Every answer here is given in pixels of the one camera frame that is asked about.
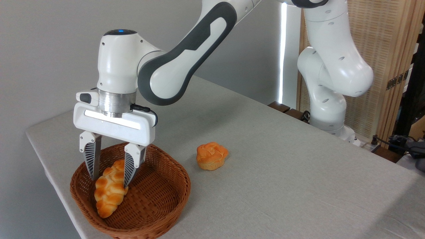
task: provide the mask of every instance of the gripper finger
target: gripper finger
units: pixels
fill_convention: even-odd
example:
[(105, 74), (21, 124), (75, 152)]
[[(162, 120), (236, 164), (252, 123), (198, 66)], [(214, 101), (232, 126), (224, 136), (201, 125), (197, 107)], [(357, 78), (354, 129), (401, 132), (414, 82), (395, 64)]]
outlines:
[(99, 177), (100, 146), (102, 136), (89, 131), (80, 134), (79, 150), (84, 155), (87, 171), (94, 181)]
[(128, 143), (125, 147), (124, 188), (126, 188), (145, 161), (146, 147)]

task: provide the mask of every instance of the basket rim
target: basket rim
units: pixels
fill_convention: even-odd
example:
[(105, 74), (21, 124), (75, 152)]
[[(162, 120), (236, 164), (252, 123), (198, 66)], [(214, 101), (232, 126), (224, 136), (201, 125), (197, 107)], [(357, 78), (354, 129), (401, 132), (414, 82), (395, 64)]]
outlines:
[[(112, 145), (111, 147), (119, 147), (123, 144), (128, 144), (128, 142), (120, 143), (120, 144), (117, 144), (117, 145)], [(170, 216), (176, 216), (176, 214), (181, 214), (184, 206), (186, 205), (186, 203), (189, 199), (189, 194), (190, 194), (190, 189), (191, 189), (191, 182), (190, 182), (189, 175), (188, 175), (187, 171), (185, 170), (185, 168), (181, 164), (179, 164), (175, 159), (173, 159), (169, 154), (164, 152), (162, 149), (160, 149), (159, 147), (157, 147), (156, 145), (153, 145), (153, 144), (150, 144), (148, 147), (152, 147), (153, 149), (159, 150), (159, 152), (161, 154), (164, 154), (165, 156), (171, 158), (172, 160), (169, 163), (172, 163), (175, 166), (177, 166), (177, 168), (182, 172), (182, 176), (184, 177), (184, 180), (185, 180), (185, 184), (184, 184), (185, 190), (184, 190), (184, 193), (181, 195), (181, 200), (179, 200), (176, 207), (174, 207), (173, 210), (170, 211), (168, 214), (165, 214), (165, 215), (159, 217), (154, 222), (145, 224), (142, 227), (132, 228), (132, 229), (119, 229), (119, 228), (110, 227), (110, 226), (106, 225), (105, 223), (103, 223), (103, 221), (100, 219), (100, 217), (98, 217), (98, 216), (93, 217), (93, 214), (97, 215), (96, 210), (93, 209), (93, 212), (90, 212), (89, 209), (87, 208), (87, 206), (85, 204), (83, 204), (81, 195), (78, 194), (77, 191), (76, 191), (77, 182), (76, 182), (75, 179), (78, 177), (78, 174), (76, 174), (76, 172), (82, 166), (84, 166), (84, 169), (85, 169), (85, 162), (83, 162), (82, 164), (80, 164), (80, 166), (77, 168), (76, 172), (73, 174), (73, 176), (71, 178), (71, 183), (70, 183), (71, 196), (73, 197), (73, 199), (77, 203), (78, 208), (80, 209), (80, 211), (82, 212), (84, 217), (87, 219), (87, 221), (93, 227), (98, 229), (99, 231), (101, 231), (103, 233), (107, 233), (111, 236), (115, 236), (115, 233), (125, 233), (126, 236), (138, 236), (138, 235), (140, 235), (140, 234), (138, 234), (139, 231), (141, 231), (141, 230), (143, 230), (145, 232), (146, 231), (155, 231), (155, 229), (160, 228), (161, 225), (164, 224), (164, 222), (169, 222), (170, 220), (168, 220), (168, 218), (170, 218)]]

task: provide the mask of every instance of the gray tablecloth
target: gray tablecloth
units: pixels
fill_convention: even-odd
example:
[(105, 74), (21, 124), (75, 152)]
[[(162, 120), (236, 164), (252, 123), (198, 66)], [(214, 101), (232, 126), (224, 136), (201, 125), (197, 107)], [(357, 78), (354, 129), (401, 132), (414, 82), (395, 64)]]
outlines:
[[(187, 170), (189, 201), (162, 238), (425, 238), (425, 179), (233, 91), (194, 77), (180, 101), (138, 104), (159, 116), (154, 144)], [(83, 162), (72, 112), (27, 130), (82, 238), (103, 239), (69, 192)], [(201, 170), (196, 147), (229, 149)], [(102, 148), (119, 143), (104, 137)]]

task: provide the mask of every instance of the brown woven basket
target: brown woven basket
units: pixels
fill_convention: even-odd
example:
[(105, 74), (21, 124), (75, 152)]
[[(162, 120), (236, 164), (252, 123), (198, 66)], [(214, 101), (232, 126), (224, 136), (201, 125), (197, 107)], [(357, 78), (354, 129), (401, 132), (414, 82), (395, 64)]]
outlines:
[[(100, 173), (124, 158), (121, 143), (101, 151)], [(190, 194), (186, 170), (160, 148), (147, 147), (146, 160), (128, 186), (128, 193), (108, 218), (97, 214), (95, 182), (85, 163), (71, 179), (71, 195), (89, 223), (97, 230), (118, 239), (157, 238), (176, 223)]]

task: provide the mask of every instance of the bread roll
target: bread roll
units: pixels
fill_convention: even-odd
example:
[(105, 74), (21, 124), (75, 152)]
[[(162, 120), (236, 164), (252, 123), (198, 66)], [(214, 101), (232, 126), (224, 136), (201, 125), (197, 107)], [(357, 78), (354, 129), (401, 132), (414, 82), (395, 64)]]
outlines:
[(196, 152), (198, 166), (205, 170), (215, 170), (223, 166), (224, 158), (229, 154), (225, 147), (216, 142), (200, 145)]
[(124, 159), (117, 160), (96, 181), (94, 198), (99, 216), (109, 217), (121, 204), (127, 191), (128, 187), (124, 189)]

